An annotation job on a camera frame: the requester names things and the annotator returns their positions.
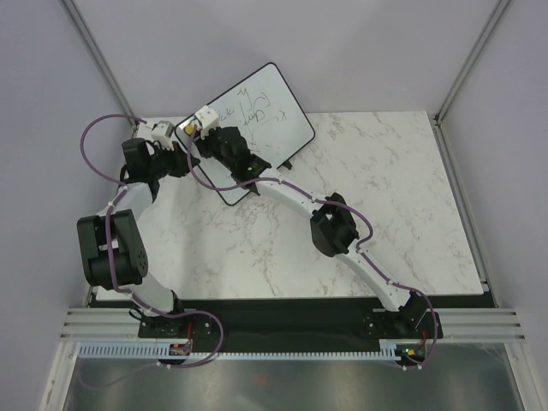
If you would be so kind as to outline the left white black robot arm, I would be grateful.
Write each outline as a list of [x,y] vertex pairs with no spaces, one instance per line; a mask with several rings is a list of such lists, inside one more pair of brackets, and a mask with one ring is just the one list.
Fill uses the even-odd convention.
[[77,222],[85,279],[92,287],[128,297],[150,316],[168,337],[187,329],[187,316],[175,291],[152,274],[138,220],[158,197],[160,180],[181,178],[200,161],[178,143],[170,149],[137,138],[122,143],[125,164],[115,198],[99,213]]

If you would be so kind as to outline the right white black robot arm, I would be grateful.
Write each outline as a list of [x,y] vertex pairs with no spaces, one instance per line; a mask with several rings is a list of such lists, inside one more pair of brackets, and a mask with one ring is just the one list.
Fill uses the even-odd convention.
[[230,172],[235,185],[215,187],[198,183],[218,193],[241,188],[275,200],[309,221],[312,243],[325,257],[336,258],[348,266],[378,297],[391,318],[393,331],[412,337],[432,325],[438,334],[438,321],[432,303],[420,290],[389,277],[382,266],[363,247],[372,239],[373,228],[366,217],[347,205],[337,193],[318,196],[297,187],[252,153],[237,127],[212,128],[192,121],[183,128],[188,149],[196,147],[202,158],[217,160]]

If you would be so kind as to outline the white whiteboard black frame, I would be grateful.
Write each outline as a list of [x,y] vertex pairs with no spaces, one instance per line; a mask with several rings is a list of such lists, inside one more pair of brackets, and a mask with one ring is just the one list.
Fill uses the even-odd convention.
[[210,101],[219,126],[237,127],[250,151],[278,169],[315,138],[313,125],[275,63]]

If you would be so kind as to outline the yellow black whiteboard eraser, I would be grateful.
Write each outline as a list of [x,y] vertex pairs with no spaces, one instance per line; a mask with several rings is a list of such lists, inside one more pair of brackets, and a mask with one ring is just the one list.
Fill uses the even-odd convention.
[[187,136],[195,135],[199,131],[199,127],[196,122],[188,122],[182,127],[182,131]]

